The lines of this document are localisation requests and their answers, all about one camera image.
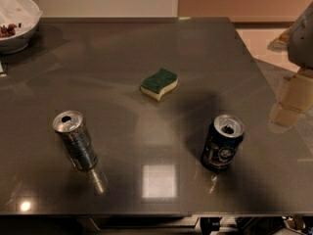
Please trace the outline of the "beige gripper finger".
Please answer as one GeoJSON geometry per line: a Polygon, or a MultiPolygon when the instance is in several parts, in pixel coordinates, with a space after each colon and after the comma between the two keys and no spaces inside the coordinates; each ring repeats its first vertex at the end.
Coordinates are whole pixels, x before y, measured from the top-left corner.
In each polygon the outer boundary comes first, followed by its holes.
{"type": "Polygon", "coordinates": [[[290,128],[312,106],[313,70],[300,68],[292,76],[283,78],[269,122],[276,128],[290,128]]]}

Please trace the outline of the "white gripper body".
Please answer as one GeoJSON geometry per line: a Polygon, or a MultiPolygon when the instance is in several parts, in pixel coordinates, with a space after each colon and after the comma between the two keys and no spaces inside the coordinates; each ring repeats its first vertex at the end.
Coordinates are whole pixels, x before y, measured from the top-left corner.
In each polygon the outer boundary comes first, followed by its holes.
{"type": "Polygon", "coordinates": [[[288,57],[299,67],[313,69],[313,2],[291,27],[288,57]]]}

